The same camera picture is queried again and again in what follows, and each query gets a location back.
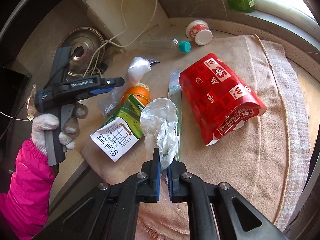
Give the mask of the pink left sleeve forearm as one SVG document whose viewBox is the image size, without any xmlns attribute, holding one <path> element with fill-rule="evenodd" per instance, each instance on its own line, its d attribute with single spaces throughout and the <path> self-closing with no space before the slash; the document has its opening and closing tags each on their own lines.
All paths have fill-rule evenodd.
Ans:
<svg viewBox="0 0 320 240">
<path fill-rule="evenodd" d="M 56 174 L 31 139 L 22 144 L 15 165 L 9 191 L 1 193 L 1 239 L 32 239 L 47 222 Z"/>
</svg>

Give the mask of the white gloved left hand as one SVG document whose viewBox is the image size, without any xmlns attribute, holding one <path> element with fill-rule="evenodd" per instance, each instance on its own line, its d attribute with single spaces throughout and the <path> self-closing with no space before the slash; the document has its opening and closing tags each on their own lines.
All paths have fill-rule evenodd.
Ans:
<svg viewBox="0 0 320 240">
<path fill-rule="evenodd" d="M 73 150 L 76 146 L 76 138 L 80 134 L 79 119 L 85 119 L 88 116 L 87 106 L 77 103 L 74 107 L 72 116 L 66 121 L 59 133 L 59 143 Z M 42 114 L 33 120 L 31 130 L 31 140 L 34 146 L 44 155 L 47 155 L 45 135 L 47 131 L 54 131 L 59 128 L 60 121 L 53 114 Z"/>
</svg>

